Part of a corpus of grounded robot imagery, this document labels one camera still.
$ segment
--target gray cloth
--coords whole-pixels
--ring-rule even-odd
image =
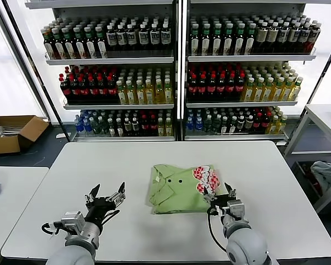
[[[319,182],[322,192],[325,193],[331,187],[331,163],[317,161],[310,169]]]

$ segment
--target white table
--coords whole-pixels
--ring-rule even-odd
[[[331,151],[294,151],[294,148],[304,133],[304,129],[311,121],[313,121],[325,134],[327,134],[327,136],[331,138],[331,104],[308,104],[305,106],[305,109],[307,113],[304,115],[302,121],[294,132],[293,137],[284,152],[284,156],[289,157],[291,155],[299,155],[303,157],[317,157],[320,159],[324,156],[331,156]],[[331,187],[314,204],[316,212],[319,213],[329,202],[331,202]]]
[[[213,164],[221,179],[237,189],[246,218],[269,244],[273,257],[331,256],[331,238],[270,141],[69,143],[49,170],[6,242],[8,258],[47,259],[64,246],[65,233],[49,236],[42,224],[67,211],[86,214],[84,195],[101,183],[111,195],[126,183],[120,214],[99,239],[96,261],[227,261],[212,240],[205,213],[152,215],[147,206],[151,167]],[[219,218],[213,230],[225,246]]]
[[[0,167],[0,250],[48,170]]]

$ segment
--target metal shelf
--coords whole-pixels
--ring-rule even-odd
[[[172,4],[172,0],[46,0],[30,1],[25,5],[29,9],[66,8],[66,7],[101,7],[101,6],[132,6],[145,4]]]
[[[106,58],[106,59],[66,59],[46,60],[48,65],[126,65],[133,63],[172,63],[174,57],[138,57],[138,58]]]
[[[64,109],[173,109],[174,104],[154,104],[154,105],[69,105]]]
[[[187,103],[188,108],[229,108],[229,107],[270,107],[293,106],[297,101],[264,101],[264,102],[221,102],[221,103]]]
[[[238,140],[270,140],[270,141],[287,141],[285,134],[279,135],[256,135],[256,134],[228,134],[228,135],[194,135],[185,136],[185,141],[238,141]]]

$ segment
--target floor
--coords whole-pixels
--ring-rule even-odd
[[[67,143],[65,138],[56,139],[56,135],[61,133],[60,128],[48,128],[38,141],[27,151],[21,154],[0,155],[0,166],[39,166],[51,167],[55,158],[60,153],[64,144]],[[315,125],[309,125],[295,151],[313,151],[313,150],[331,150],[331,141]],[[324,157],[325,161],[331,162],[331,157]],[[288,159],[287,163],[291,166],[293,159]],[[327,231],[331,235],[331,213],[320,215]],[[31,265],[44,264],[42,262],[13,261],[4,259],[2,265]],[[331,258],[313,259],[304,263],[305,265],[331,265]]]

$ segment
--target cardboard box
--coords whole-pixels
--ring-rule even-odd
[[[36,116],[0,116],[2,126],[22,126],[16,136],[0,137],[0,153],[16,153],[28,149],[48,127]]]

